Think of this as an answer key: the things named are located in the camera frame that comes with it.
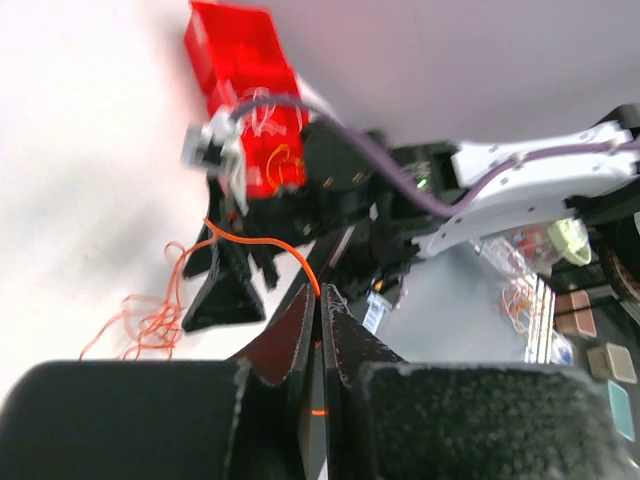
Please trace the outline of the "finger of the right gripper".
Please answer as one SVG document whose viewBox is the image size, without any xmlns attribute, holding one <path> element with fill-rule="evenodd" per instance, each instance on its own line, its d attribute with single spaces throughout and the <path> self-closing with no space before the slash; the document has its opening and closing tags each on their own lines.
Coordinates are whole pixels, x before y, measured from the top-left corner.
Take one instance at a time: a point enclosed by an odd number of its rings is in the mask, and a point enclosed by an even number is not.
<svg viewBox="0 0 640 480">
<path fill-rule="evenodd" d="M 241 247 L 226 240 L 218 240 L 216 245 L 217 267 L 205 273 L 205 280 L 183 317 L 185 332 L 265 319 L 264 307 L 251 282 L 252 273 Z"/>
<path fill-rule="evenodd" d="M 195 246 L 197 246 L 202 243 L 202 246 L 195 248 L 194 251 L 188 255 L 182 272 L 183 278 L 194 278 L 203 273 L 210 272 L 212 268 L 217 267 L 217 245 L 216 243 L 206 244 L 207 241 L 213 239 L 214 237 L 211 230 L 207 225 L 203 225 L 195 244 Z"/>
</svg>

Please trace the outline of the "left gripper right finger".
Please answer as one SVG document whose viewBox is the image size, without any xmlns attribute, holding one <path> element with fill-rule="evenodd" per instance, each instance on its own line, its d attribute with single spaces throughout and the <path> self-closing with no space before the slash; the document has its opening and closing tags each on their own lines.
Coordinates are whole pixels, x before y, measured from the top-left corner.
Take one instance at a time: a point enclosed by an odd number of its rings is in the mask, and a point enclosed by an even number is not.
<svg viewBox="0 0 640 480">
<path fill-rule="evenodd" d="M 376 447 L 367 382 L 375 364 L 404 359 L 358 323 L 335 286 L 322 286 L 320 307 L 328 477 L 373 479 Z"/>
</svg>

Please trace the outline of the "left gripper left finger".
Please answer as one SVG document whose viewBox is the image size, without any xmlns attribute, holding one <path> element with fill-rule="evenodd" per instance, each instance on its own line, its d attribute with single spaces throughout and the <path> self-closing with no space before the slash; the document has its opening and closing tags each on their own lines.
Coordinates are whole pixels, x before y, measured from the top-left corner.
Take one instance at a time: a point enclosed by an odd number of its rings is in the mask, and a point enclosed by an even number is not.
<svg viewBox="0 0 640 480">
<path fill-rule="evenodd" d="M 300 287 L 284 314 L 234 355 L 250 368 L 229 477 L 304 479 L 309 376 L 316 307 L 313 288 Z"/>
</svg>

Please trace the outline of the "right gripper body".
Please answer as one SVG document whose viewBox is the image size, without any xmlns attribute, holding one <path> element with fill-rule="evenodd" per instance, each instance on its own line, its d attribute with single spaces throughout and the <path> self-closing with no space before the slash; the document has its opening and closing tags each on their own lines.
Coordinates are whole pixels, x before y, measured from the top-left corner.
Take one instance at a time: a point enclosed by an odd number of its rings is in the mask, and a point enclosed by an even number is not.
<svg viewBox="0 0 640 480">
<path fill-rule="evenodd" d="M 281 187 L 269 198 L 247 200 L 242 214 L 222 182 L 210 177 L 207 218 L 246 237 L 273 237 L 293 246 L 358 223 L 376 207 L 383 213 L 395 190 L 328 122 L 310 122 L 300 133 L 306 184 Z"/>
</svg>

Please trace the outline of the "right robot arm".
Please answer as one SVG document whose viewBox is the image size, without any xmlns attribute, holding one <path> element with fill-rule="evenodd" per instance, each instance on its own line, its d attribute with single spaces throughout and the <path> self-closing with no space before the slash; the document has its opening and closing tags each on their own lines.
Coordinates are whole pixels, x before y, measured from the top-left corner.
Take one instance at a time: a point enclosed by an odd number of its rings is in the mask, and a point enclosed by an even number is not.
<svg viewBox="0 0 640 480">
<path fill-rule="evenodd" d="M 182 157 L 209 189 L 183 270 L 205 276 L 186 332 L 261 321 L 250 270 L 276 287 L 286 247 L 310 245 L 317 281 L 354 300 L 398 281 L 420 255 L 538 223 L 608 224 L 639 208 L 635 104 L 560 137 L 391 147 L 299 98 L 268 95 L 190 127 Z"/>
</svg>

